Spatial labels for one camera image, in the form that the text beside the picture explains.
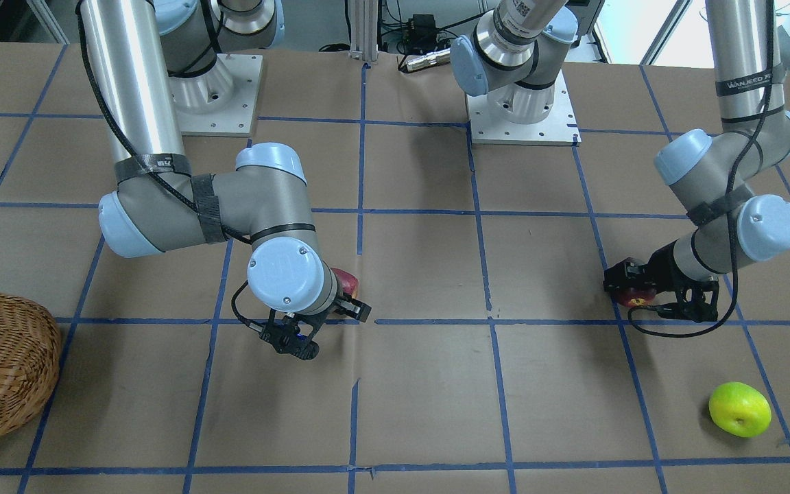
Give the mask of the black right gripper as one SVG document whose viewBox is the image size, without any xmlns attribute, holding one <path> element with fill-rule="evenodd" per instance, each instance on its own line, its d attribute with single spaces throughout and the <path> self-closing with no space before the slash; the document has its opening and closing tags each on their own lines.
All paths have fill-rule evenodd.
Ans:
<svg viewBox="0 0 790 494">
<path fill-rule="evenodd" d="M 299 325 L 306 325 L 312 329 L 321 329 L 330 316 L 347 316 L 359 322 L 366 322 L 371 312 L 371 306 L 363 301 L 347 297 L 344 294 L 336 295 L 332 303 L 317 314 L 299 315 Z"/>
</svg>

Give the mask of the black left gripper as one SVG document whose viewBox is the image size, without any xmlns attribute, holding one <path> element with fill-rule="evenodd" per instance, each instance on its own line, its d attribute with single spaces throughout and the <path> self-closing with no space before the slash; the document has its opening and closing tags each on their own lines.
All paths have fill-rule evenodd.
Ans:
<svg viewBox="0 0 790 494">
<path fill-rule="evenodd" d="M 695 284 L 676 262 L 674 249 L 658 249 L 645 263 L 628 257 L 603 272 L 603 290 L 614 294 L 628 290 L 651 289 L 651 299 L 661 294 L 674 293 L 677 303 L 686 303 L 687 293 Z"/>
</svg>

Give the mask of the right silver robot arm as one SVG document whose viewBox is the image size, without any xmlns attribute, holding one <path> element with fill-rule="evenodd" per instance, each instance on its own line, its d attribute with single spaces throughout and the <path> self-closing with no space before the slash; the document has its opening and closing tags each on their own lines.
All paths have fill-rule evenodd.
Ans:
<svg viewBox="0 0 790 494">
<path fill-rule="evenodd" d="M 339 315 L 365 321 L 357 279 L 321 253 L 307 178 L 282 143 L 247 144 L 199 172 L 185 139 L 247 137 L 248 48 L 283 30 L 279 1 L 78 1 L 82 63 L 112 143 L 116 185 L 98 202 L 101 236 L 130 257 L 226 242 L 250 247 L 241 290 L 270 311 L 257 331 L 309 340 Z"/>
</svg>

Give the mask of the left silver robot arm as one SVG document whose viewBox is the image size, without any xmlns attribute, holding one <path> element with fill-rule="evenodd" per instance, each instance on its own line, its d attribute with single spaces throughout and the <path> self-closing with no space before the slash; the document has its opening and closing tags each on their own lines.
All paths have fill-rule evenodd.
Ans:
<svg viewBox="0 0 790 494">
<path fill-rule="evenodd" d="M 702 289 L 790 250 L 790 203 L 756 195 L 749 180 L 790 157 L 790 112 L 771 1 L 708 1 L 721 134 L 693 129 L 663 147 L 656 171 L 680 201 L 694 231 L 608 268 L 603 288 L 624 305 L 659 293 Z M 553 84 L 576 16 L 562 1 L 501 1 L 472 34 L 451 45 L 455 80 L 471 97 L 501 93 L 505 118 L 531 121 L 553 101 Z"/>
</svg>

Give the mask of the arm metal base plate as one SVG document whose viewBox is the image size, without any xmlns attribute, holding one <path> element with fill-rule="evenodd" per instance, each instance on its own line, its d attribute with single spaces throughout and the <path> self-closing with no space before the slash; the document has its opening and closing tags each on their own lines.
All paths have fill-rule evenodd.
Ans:
<svg viewBox="0 0 790 494">
<path fill-rule="evenodd" d="M 219 54 L 193 78 L 167 78 L 184 137 L 251 137 L 263 78 L 260 54 Z"/>
<path fill-rule="evenodd" d="M 582 141 L 562 72 L 542 90 L 511 84 L 467 95 L 465 103 L 474 144 L 577 146 Z"/>
</svg>

